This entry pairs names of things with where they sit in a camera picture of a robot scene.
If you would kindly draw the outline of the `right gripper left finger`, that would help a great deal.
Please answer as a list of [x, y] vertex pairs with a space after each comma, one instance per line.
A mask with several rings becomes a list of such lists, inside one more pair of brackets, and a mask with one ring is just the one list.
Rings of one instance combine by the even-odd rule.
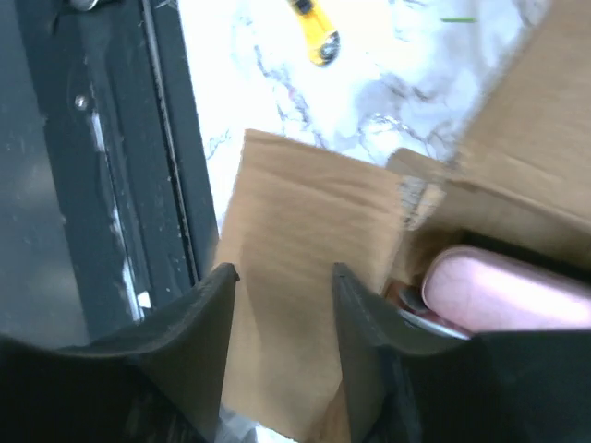
[[1, 339], [5, 442], [212, 442], [238, 274], [223, 263], [188, 294], [87, 346]]

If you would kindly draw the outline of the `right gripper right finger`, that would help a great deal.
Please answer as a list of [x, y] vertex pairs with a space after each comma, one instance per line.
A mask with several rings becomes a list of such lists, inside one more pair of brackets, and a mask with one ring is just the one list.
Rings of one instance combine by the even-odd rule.
[[588, 332], [439, 336], [343, 263], [332, 271], [332, 298], [353, 441], [589, 440]]

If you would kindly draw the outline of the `brown cardboard express box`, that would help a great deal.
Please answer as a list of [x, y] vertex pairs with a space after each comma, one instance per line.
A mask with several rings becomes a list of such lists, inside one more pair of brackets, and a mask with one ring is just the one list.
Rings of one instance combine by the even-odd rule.
[[216, 253], [239, 275], [225, 407], [300, 442], [355, 442], [338, 263], [394, 305], [392, 280], [417, 283], [455, 245], [590, 286], [590, 5], [515, 1], [502, 20], [517, 36], [447, 156], [398, 149], [374, 166], [246, 132]]

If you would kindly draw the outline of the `yellow utility knife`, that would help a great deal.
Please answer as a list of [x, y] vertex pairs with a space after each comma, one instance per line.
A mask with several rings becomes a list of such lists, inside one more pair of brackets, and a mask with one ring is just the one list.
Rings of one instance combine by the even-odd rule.
[[304, 34], [308, 59], [315, 66], [328, 66], [339, 55], [341, 39], [322, 7], [314, 0], [289, 0]]

